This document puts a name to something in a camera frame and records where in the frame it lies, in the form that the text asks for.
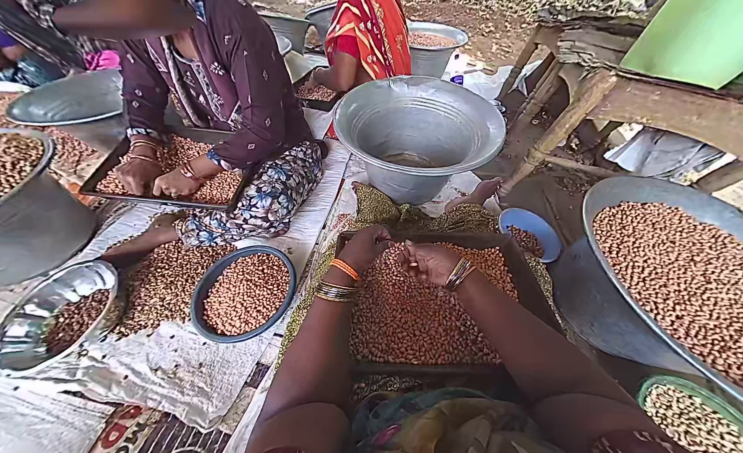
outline wooden table leg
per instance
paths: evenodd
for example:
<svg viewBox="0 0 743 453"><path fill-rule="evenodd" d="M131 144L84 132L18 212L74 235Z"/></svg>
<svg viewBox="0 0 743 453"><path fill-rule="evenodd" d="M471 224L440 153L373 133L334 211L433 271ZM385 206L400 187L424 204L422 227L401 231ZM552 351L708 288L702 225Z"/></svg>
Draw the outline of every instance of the wooden table leg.
<svg viewBox="0 0 743 453"><path fill-rule="evenodd" d="M540 26L537 25L534 27L531 37L527 39L522 51L519 52L517 61L514 62L514 67L511 68L506 81L503 83L503 87L500 89L500 94L497 95L499 101L502 102L506 94L511 91L511 87L514 85L517 77L519 77L519 74L522 73L523 68L525 68L527 62L531 59L531 55L537 51L537 47L539 46L537 44L537 33Z"/></svg>
<svg viewBox="0 0 743 453"><path fill-rule="evenodd" d="M743 160L736 160L700 177L695 187L700 191L712 193L725 189L740 180L743 180Z"/></svg>
<svg viewBox="0 0 743 453"><path fill-rule="evenodd" d="M525 159L519 163L514 172L497 189L500 200L503 200L518 182L527 177L537 165L541 164L562 139L573 132L578 124L587 117L589 111L595 108L615 86L617 80L617 76L602 68L596 69L584 77L575 98L570 101L569 106L561 112L559 118L553 122L545 134L528 149Z"/></svg>
<svg viewBox="0 0 743 453"><path fill-rule="evenodd" d="M561 65L555 60L552 54L547 57L554 58L553 63L547 68L547 72L539 80L537 88L528 94L525 102L517 110L513 125L507 128L507 133L511 136L518 135L527 126L533 117L545 106L547 99L550 99L561 85L561 77L558 77Z"/></svg>

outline hand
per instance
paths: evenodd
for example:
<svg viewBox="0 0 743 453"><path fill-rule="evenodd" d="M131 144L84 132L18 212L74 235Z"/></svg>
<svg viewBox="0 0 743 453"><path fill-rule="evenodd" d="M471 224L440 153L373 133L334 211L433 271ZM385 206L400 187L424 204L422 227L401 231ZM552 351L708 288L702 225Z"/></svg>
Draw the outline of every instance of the hand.
<svg viewBox="0 0 743 453"><path fill-rule="evenodd" d="M323 71L323 70L324 69L322 68L315 68L313 70L313 73L310 74L310 78L308 78L307 81L305 82L305 86L303 87L303 89L304 90L313 89L317 87L318 85L320 85L320 83L316 82L316 73L318 73L318 71Z"/></svg>
<svg viewBox="0 0 743 453"><path fill-rule="evenodd" d="M134 151L143 156L152 156L152 149L149 149L147 153L142 153L139 152L141 148L149 147L136 147ZM131 159L117 166L115 173L117 179L125 186L125 190L135 195L144 195L150 192L153 181L162 174L162 166L144 159Z"/></svg>
<svg viewBox="0 0 743 453"><path fill-rule="evenodd" d="M175 169L158 178L153 184L153 194L160 197L162 194L170 197L192 195L203 185L203 181L192 180L185 177L179 169Z"/></svg>
<svg viewBox="0 0 743 453"><path fill-rule="evenodd" d="M449 274L453 273L460 260L460 255L443 245L415 244L409 240L405 241L405 250L397 258L409 276L427 280L437 286L447 283Z"/></svg>
<svg viewBox="0 0 743 453"><path fill-rule="evenodd" d="M367 226L346 243L338 258L347 263L356 273L362 274L366 272L377 255L383 253L392 243L391 235L385 226Z"/></svg>

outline green board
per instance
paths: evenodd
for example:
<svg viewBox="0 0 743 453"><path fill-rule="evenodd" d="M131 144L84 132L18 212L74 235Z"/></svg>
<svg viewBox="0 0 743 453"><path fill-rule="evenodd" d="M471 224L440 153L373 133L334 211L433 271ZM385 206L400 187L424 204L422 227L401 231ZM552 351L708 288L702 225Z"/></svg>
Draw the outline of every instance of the green board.
<svg viewBox="0 0 743 453"><path fill-rule="evenodd" d="M743 71L743 0L668 0L620 66L718 89Z"/></svg>

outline orange dupatta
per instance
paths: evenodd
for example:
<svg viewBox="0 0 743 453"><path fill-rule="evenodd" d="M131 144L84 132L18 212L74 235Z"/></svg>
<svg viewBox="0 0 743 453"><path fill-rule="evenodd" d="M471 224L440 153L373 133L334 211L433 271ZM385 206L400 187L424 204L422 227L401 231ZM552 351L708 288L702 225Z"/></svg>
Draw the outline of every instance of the orange dupatta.
<svg viewBox="0 0 743 453"><path fill-rule="evenodd" d="M338 36L356 37L360 65L372 79L411 74L407 25L399 0L340 0L325 42L330 65Z"/></svg>

